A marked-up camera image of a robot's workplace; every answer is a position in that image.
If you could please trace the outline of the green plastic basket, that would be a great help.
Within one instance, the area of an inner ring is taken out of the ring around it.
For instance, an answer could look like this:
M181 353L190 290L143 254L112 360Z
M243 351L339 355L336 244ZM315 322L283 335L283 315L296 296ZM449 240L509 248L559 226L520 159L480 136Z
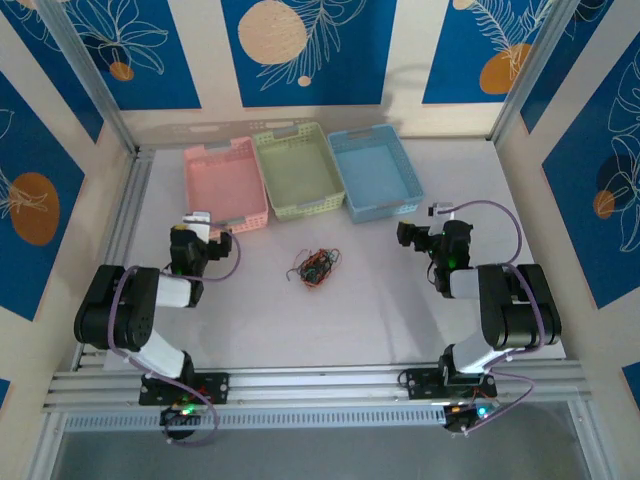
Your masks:
M316 122L253 136L276 218L295 220L338 209L345 189L327 138Z

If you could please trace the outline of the aluminium mounting rail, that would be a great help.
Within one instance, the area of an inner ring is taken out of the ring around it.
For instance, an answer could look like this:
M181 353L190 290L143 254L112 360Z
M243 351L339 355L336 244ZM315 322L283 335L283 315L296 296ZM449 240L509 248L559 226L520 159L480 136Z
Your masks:
M404 365L231 369L229 408L387 406L406 403L398 383ZM590 400L591 388L574 360L515 360L493 369L498 400L516 400L535 382L529 401ZM81 369L58 372L48 387L42 410L98 412L138 407L141 374L133 370Z

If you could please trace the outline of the black left controller box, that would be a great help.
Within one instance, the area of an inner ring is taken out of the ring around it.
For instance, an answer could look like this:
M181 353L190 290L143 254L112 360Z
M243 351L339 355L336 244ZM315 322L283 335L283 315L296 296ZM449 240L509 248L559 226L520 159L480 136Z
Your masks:
M201 423L201 416L190 408L168 407L160 412L159 425L168 442L182 441L195 433L193 427Z

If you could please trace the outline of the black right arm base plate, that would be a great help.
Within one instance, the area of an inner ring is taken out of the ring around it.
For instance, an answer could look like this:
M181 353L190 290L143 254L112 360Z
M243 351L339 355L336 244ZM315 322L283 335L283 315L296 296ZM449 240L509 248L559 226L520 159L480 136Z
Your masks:
M403 372L410 400L472 400L497 397L494 377L485 374L446 373L438 368L411 368Z

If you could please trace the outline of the aluminium frame post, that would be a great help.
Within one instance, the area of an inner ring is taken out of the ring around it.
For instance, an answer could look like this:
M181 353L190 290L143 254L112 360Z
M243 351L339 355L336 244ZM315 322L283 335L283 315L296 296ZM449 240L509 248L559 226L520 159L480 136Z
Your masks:
M488 139L499 144L516 121L530 134L588 44L613 0L550 0L534 41Z
M64 8L57 0L33 1L41 19L98 112L110 125L128 156L135 159L138 146L124 122L114 97Z

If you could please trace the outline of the black right controller box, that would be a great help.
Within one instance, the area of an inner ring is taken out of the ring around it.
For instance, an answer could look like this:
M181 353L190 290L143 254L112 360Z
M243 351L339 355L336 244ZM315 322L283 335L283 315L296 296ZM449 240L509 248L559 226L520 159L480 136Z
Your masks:
M444 428L452 434L464 434L486 420L493 408L488 405L445 406Z

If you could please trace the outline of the aluminium frame leg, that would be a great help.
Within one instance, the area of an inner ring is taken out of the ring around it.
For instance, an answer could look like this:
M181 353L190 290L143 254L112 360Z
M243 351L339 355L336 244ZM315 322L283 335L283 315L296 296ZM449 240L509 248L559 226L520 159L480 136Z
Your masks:
M620 480L610 436L592 400L568 402L568 408L591 480Z
M51 480L65 431L66 413L46 413L23 480Z

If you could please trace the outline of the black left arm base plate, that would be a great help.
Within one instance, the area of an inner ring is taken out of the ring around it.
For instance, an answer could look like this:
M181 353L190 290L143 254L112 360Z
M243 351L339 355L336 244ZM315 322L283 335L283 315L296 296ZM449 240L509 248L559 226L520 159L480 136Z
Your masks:
M182 382L193 390L199 392L212 404L226 404L229 394L228 373L195 373L190 379ZM149 378L141 378L142 385L138 403L142 406L170 406L195 403L203 405L203 402L194 394L182 388L171 385L165 381Z

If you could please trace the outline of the blue plastic basket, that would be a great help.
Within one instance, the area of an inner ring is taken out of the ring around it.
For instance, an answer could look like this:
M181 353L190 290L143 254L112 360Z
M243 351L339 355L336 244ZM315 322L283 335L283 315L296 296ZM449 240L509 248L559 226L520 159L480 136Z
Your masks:
M424 191L390 124L328 135L355 224L416 211Z

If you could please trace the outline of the aluminium side rail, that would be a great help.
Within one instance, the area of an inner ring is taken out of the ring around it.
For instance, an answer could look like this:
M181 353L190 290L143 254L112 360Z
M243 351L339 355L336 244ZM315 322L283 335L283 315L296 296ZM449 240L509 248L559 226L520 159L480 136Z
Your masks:
M154 149L140 148L126 172L103 238L101 264L124 265L127 263L154 155ZM106 357L106 351L78 342L70 370L102 368Z

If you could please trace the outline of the pink plastic basket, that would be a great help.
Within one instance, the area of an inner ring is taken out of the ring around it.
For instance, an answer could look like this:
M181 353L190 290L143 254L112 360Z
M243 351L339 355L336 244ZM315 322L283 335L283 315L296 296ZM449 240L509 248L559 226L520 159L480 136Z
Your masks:
M183 151L188 210L235 234L267 226L269 205L253 139L201 144Z

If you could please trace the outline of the black controller box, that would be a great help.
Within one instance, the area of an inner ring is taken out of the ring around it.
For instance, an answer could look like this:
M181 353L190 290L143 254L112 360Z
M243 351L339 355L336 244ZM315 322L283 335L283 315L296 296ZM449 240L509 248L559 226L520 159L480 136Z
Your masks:
M464 434L486 420L493 408L488 405L445 406L444 428L452 434Z
M195 433L193 427L201 423L201 416L190 408L168 407L160 412L159 425L168 442L182 441Z

